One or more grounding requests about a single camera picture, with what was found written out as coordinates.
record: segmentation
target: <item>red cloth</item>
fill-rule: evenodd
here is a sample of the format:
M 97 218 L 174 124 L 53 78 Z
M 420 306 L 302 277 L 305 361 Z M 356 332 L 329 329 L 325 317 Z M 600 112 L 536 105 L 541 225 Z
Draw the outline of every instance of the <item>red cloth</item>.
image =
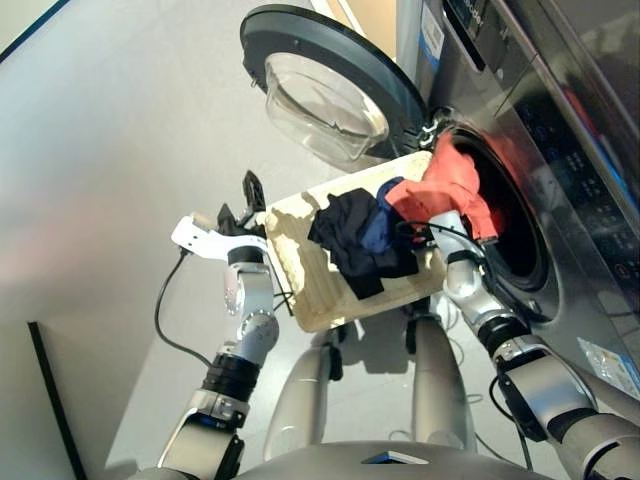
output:
M 489 206 L 479 189 L 480 178 L 473 159 L 456 150 L 451 133 L 447 132 L 438 139 L 422 181 L 402 181 L 385 200 L 406 221 L 428 222 L 435 215 L 457 210 L 471 222 L 473 238 L 497 237 Z

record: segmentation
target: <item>sticker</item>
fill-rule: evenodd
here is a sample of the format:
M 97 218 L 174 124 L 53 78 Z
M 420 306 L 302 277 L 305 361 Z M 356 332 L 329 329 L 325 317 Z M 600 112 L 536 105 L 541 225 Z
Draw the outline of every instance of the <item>sticker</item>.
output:
M 597 377 L 640 400 L 640 376 L 631 359 L 580 337 L 578 343 Z
M 420 22 L 420 47 L 424 51 L 429 65 L 437 69 L 444 44 L 444 33 L 438 25 L 436 17 L 426 4 L 422 4 L 422 20 Z

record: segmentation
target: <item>robotic arm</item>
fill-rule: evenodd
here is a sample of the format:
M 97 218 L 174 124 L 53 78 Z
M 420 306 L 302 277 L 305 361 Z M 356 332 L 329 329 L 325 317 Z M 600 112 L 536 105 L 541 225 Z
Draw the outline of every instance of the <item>robotic arm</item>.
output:
M 637 478 L 640 428 L 598 413 L 575 370 L 494 295 L 485 282 L 483 253 L 465 238 L 457 212 L 438 215 L 431 224 L 447 263 L 444 293 L 487 349 L 520 431 L 531 440 L 549 441 L 571 478 Z
M 189 252 L 228 264 L 224 299 L 228 312 L 240 322 L 236 339 L 220 347 L 202 386 L 193 393 L 157 468 L 132 479 L 226 480 L 238 472 L 244 442 L 236 431 L 244 425 L 249 398 L 279 332 L 271 273 L 264 263 L 264 232 L 261 227 L 246 228 L 253 214 L 264 210 L 262 187 L 251 172 L 243 186 L 248 208 L 240 220 L 225 204 L 217 229 L 205 217 L 192 214 L 183 217 L 171 235 Z

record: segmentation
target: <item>front-loading washing machine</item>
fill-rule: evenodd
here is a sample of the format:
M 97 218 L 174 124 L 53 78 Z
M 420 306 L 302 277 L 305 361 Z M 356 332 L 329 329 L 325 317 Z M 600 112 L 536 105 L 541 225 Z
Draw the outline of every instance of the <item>front-loading washing machine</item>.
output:
M 503 220 L 485 245 L 502 298 L 640 399 L 640 22 L 634 0 L 606 3 L 398 2 L 398 64 L 292 6 L 251 11 L 240 38 L 269 117 L 320 158 L 393 159 L 452 131 Z

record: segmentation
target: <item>floor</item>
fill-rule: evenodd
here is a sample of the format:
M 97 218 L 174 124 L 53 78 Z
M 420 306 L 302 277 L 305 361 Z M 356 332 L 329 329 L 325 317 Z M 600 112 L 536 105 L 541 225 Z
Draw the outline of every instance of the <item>floor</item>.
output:
M 43 322 L 91 478 L 153 465 L 203 375 L 151 328 L 175 222 L 196 209 L 213 216 L 224 201 L 239 210 L 247 168 L 269 201 L 340 174 L 281 137 L 250 88 L 238 27 L 261 3 L 74 0 L 0 64 L 3 321 Z M 223 313 L 223 271 L 189 259 L 163 312 L 171 336 L 208 355 L 236 327 Z M 279 321 L 240 433 L 243 470 L 260 463 L 278 392 L 310 338 L 286 314 Z M 359 323 L 344 379 L 329 388 L 325 441 L 403 439 L 413 377 L 403 322 Z M 467 392 L 483 395 L 478 433 L 521 463 L 513 427 L 487 400 L 486 353 L 463 322 L 450 335 Z M 550 447 L 530 446 L 537 471 L 566 478 Z

